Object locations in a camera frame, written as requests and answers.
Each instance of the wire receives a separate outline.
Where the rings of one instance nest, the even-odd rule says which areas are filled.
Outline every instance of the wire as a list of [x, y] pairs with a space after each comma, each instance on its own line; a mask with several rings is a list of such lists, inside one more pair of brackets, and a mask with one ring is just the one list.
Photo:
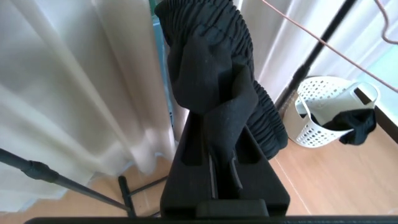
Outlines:
[[386, 41], [389, 44], [397, 44], [398, 45], [398, 40], [390, 40], [386, 37], [386, 32], [388, 30], [388, 26], [389, 26], [389, 20], [388, 20], [388, 16], [387, 16], [387, 12], [386, 10], [383, 8], [383, 5], [381, 4], [380, 0], [374, 0], [374, 2], [377, 4], [378, 8], [381, 11], [381, 14], [383, 15], [384, 18], [384, 27], [381, 33], [381, 38], [383, 38], [384, 41]]
[[390, 84], [386, 83], [385, 81], [381, 80], [380, 78], [378, 78], [377, 76], [373, 75], [372, 73], [370, 73], [369, 71], [367, 71], [366, 69], [364, 69], [363, 67], [361, 67], [360, 65], [358, 65], [357, 63], [353, 62], [352, 60], [350, 60], [348, 57], [344, 56], [342, 53], [340, 53], [339, 51], [337, 51], [336, 49], [334, 49], [333, 47], [329, 46], [325, 41], [321, 40], [321, 38], [317, 37], [315, 34], [311, 33], [308, 29], [302, 27], [299, 23], [297, 23], [296, 21], [292, 20], [291, 18], [287, 17], [285, 14], [283, 14], [282, 12], [280, 12], [278, 9], [276, 9], [274, 6], [272, 6], [271, 4], [269, 4], [266, 0], [261, 0], [263, 3], [265, 3], [266, 5], [268, 5], [271, 9], [273, 9], [275, 12], [277, 12], [278, 14], [280, 14], [282, 17], [284, 17], [285, 19], [287, 19], [289, 22], [293, 23], [294, 25], [296, 25], [297, 27], [301, 28], [302, 30], [304, 30], [306, 33], [310, 34], [313, 38], [317, 39], [319, 42], [321, 42], [323, 45], [327, 46], [330, 50], [334, 51], [334, 53], [338, 54], [340, 57], [344, 58], [345, 60], [347, 60], [349, 63], [353, 64], [355, 67], [359, 68], [362, 72], [368, 74], [369, 76], [373, 77], [374, 79], [376, 79], [377, 81], [381, 82], [383, 85], [387, 86], [388, 88], [390, 88], [392, 91], [398, 93], [398, 89], [394, 88], [393, 86], [391, 86]]

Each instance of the black fabric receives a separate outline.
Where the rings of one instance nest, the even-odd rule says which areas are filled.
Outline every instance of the black fabric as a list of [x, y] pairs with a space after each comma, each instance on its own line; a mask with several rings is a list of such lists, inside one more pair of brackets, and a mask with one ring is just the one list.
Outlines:
[[376, 128], [376, 114], [374, 109], [344, 111], [323, 127], [333, 131], [353, 128], [354, 130], [340, 137], [340, 142], [358, 146], [364, 143], [368, 134]]
[[254, 81], [250, 33], [232, 1], [166, 0], [155, 13], [170, 45], [174, 97], [203, 116], [204, 138], [216, 166], [229, 169], [246, 123], [267, 157], [286, 146], [275, 106]]

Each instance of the wooden floor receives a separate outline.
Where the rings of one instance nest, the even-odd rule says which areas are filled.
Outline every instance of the wooden floor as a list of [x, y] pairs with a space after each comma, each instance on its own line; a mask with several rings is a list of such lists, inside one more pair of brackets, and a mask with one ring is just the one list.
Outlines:
[[[124, 174], [130, 190], [167, 175], [170, 162], [158, 158], [157, 170], [143, 176], [135, 167]], [[361, 146], [333, 142], [306, 149], [289, 142], [270, 161], [290, 194], [288, 215], [398, 215], [398, 145], [380, 128]], [[91, 187], [122, 202], [117, 179], [101, 177]], [[159, 210], [164, 182], [133, 196], [139, 216]], [[126, 216], [125, 212], [74, 192], [61, 200], [42, 200], [21, 213], [0, 215], [0, 223], [34, 217]]]

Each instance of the black garment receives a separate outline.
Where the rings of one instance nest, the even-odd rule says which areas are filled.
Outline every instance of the black garment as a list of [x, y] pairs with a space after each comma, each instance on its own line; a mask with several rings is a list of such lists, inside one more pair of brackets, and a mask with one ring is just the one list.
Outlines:
[[340, 142], [358, 146], [364, 143], [368, 134], [376, 128], [376, 114], [374, 109], [344, 111], [324, 124], [323, 127], [333, 131], [353, 128], [354, 130], [340, 137]]
[[228, 169], [246, 123], [267, 157], [285, 147], [275, 106], [254, 81], [250, 33], [232, 1], [166, 0], [155, 13], [170, 45], [174, 97], [203, 116], [216, 166]]

